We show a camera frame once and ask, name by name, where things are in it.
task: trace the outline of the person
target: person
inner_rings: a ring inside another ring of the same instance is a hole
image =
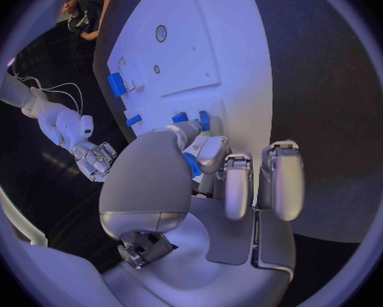
[[[109,2],[110,0],[65,0],[62,12],[70,14],[68,29],[88,41],[95,40]]]

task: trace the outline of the person's arm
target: person's arm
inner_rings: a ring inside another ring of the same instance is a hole
[[[98,31],[99,31],[99,29],[101,28],[102,21],[103,21],[103,19],[104,19],[105,12],[106,12],[106,10],[108,9],[108,5],[109,5],[109,3],[110,3],[110,0],[105,0],[105,1],[104,1],[104,6],[103,6],[103,8],[102,8],[101,18],[99,19],[99,27],[98,27]]]
[[[88,41],[92,41],[92,40],[96,39],[98,37],[98,35],[99,35],[99,31],[94,31],[92,33],[82,32],[80,34],[80,37],[82,39],[86,39]]]

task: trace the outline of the black shirt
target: black shirt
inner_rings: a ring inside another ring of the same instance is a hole
[[[78,0],[76,6],[78,15],[70,16],[68,29],[80,35],[82,32],[91,33],[98,30],[99,19],[105,0]]]

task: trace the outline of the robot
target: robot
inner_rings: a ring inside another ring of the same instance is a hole
[[[104,280],[123,304],[271,306],[281,299],[294,275],[290,221],[301,212],[305,187],[294,141],[262,151],[254,206],[257,165],[248,151],[232,151],[218,117],[196,158],[204,175],[193,195],[182,151],[202,131],[197,119],[152,129],[117,156],[108,143],[89,141],[91,116],[48,101],[9,74],[0,99],[37,119],[85,176],[104,182],[100,222],[123,259]],[[129,282],[131,289],[117,285]],[[152,296],[139,302],[145,290]]]

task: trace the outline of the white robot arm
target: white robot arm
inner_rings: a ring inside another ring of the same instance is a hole
[[[92,116],[81,116],[62,104],[48,101],[41,89],[29,89],[9,74],[1,87],[0,100],[37,119],[41,131],[55,145],[67,149],[75,157],[78,168],[91,181],[106,180],[116,151],[108,143],[95,145],[88,140],[93,132]]]

